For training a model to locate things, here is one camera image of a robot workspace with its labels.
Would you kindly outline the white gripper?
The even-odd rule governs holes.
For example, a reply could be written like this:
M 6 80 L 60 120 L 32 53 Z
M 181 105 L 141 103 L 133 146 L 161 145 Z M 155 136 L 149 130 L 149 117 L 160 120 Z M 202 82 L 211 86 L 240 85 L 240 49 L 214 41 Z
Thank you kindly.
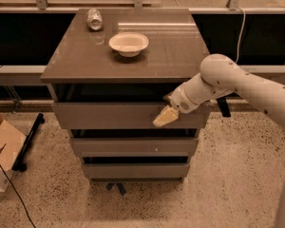
M 162 97 L 165 101 L 170 101 L 170 104 L 173 107 L 170 105 L 165 106 L 153 121 L 153 125 L 156 127 L 162 127 L 166 124 L 170 124 L 179 117 L 179 112 L 188 114 L 200 106 L 189 97 L 188 87 L 188 83 L 183 83 L 171 94 L 169 93 Z

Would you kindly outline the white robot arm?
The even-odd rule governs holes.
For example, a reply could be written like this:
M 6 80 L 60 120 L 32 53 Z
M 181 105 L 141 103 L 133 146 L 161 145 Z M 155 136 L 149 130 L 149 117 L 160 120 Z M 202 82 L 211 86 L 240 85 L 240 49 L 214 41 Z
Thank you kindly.
M 254 108 L 233 120 L 213 114 L 202 133 L 189 228 L 285 228 L 285 85 L 213 54 L 167 95 L 165 126 L 200 105 L 236 93 Z

